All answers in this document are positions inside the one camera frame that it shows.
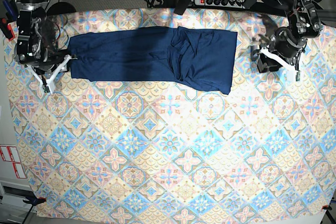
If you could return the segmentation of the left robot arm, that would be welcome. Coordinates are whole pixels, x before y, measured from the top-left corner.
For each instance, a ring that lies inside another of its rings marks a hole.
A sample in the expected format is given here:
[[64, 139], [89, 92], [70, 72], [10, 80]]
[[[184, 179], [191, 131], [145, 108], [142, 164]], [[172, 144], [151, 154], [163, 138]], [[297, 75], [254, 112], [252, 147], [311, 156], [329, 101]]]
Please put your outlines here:
[[322, 28], [312, 0], [277, 0], [278, 8], [285, 11], [288, 26], [275, 30], [268, 41], [251, 53], [257, 61], [259, 73], [286, 69], [290, 78], [300, 80], [300, 58], [305, 52], [309, 38], [320, 35]]

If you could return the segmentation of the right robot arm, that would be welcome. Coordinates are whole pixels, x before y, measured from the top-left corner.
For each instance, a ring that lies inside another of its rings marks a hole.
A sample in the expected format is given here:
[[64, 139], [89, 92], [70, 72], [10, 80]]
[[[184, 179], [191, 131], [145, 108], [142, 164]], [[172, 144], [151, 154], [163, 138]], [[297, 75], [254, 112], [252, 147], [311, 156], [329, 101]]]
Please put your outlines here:
[[69, 71], [68, 62], [76, 59], [67, 49], [58, 49], [60, 27], [47, 18], [44, 4], [50, 0], [15, 0], [22, 7], [17, 17], [18, 38], [14, 60], [29, 70], [45, 93], [54, 93], [55, 79]]

